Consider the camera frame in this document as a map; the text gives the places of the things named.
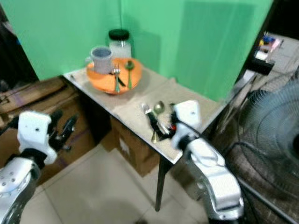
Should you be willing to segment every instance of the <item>tile floor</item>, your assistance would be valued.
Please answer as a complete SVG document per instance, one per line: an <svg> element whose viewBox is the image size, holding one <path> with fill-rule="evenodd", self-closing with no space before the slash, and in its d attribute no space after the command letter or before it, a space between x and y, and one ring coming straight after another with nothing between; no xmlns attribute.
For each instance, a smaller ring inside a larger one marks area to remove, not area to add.
<svg viewBox="0 0 299 224"><path fill-rule="evenodd" d="M116 149L108 153L99 144L37 188L21 224L207 223L201 201L175 181L178 168L166 176L162 207L155 212L157 172L142 178Z"/></svg>

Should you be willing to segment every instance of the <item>green screen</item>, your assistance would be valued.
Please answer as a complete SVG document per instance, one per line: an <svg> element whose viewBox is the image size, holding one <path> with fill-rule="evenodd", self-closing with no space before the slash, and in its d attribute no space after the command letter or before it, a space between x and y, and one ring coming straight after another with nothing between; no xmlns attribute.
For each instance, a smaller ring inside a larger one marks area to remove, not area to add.
<svg viewBox="0 0 299 224"><path fill-rule="evenodd" d="M127 28L146 67L226 97L272 0L0 0L38 77L83 68L108 31Z"/></svg>
<svg viewBox="0 0 299 224"><path fill-rule="evenodd" d="M123 27L147 67L211 99L231 90L272 0L124 0Z"/></svg>
<svg viewBox="0 0 299 224"><path fill-rule="evenodd" d="M80 69L90 49L119 28L118 0L0 0L37 76Z"/></svg>

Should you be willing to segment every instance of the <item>orange bowl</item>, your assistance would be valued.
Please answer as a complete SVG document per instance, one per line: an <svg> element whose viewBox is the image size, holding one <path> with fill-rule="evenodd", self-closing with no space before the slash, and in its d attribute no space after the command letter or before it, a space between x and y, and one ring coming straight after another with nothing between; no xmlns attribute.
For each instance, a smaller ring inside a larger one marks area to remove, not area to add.
<svg viewBox="0 0 299 224"><path fill-rule="evenodd" d="M122 86L119 84L120 92L115 91L115 75L111 74L101 74L93 70L94 64L89 63L87 65L87 77L91 84L98 90L104 91L109 94L118 95L123 94L130 89L128 88L128 70L126 69L126 63L131 60L134 63L134 68L131 70L131 82L132 89L135 88L141 77L142 77L142 64L133 58L115 58L113 59L113 64L119 64L120 74L119 79L126 85Z"/></svg>

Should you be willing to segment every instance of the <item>table leg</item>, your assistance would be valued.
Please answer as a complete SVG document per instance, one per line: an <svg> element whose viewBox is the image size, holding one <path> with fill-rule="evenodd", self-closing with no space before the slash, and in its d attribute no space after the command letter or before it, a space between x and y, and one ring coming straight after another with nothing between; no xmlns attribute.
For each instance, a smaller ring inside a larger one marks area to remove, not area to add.
<svg viewBox="0 0 299 224"><path fill-rule="evenodd" d="M156 211L160 211L165 175L167 174L167 172L170 170L172 166L173 164L171 162L169 162L163 156L160 156L159 176L158 176L156 206L155 206Z"/></svg>

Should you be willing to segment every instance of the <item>white table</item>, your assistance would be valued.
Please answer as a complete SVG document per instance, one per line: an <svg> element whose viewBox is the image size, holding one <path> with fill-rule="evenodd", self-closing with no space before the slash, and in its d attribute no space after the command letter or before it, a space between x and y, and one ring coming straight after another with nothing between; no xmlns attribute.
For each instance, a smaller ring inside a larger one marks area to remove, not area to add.
<svg viewBox="0 0 299 224"><path fill-rule="evenodd" d="M189 99L197 100L200 105L202 119L202 126L199 131L203 132L243 86L252 80L254 72L247 71L244 77L236 83L228 99L223 102L215 102L201 96L177 84L174 79L167 79L147 68L143 69L142 79L138 86L119 96L108 95L95 89L87 79L86 69L66 73L64 77L160 154L156 198L156 211L159 211L165 175L181 158L182 152L173 149L170 140L163 140L156 144L151 142L153 131L148 125L146 116L143 114L141 103L145 102L153 106L159 100L162 100L165 105L180 103ZM165 113L170 113L168 107L166 107ZM160 115L159 118L161 121L167 121L168 119L167 116L163 115Z"/></svg>

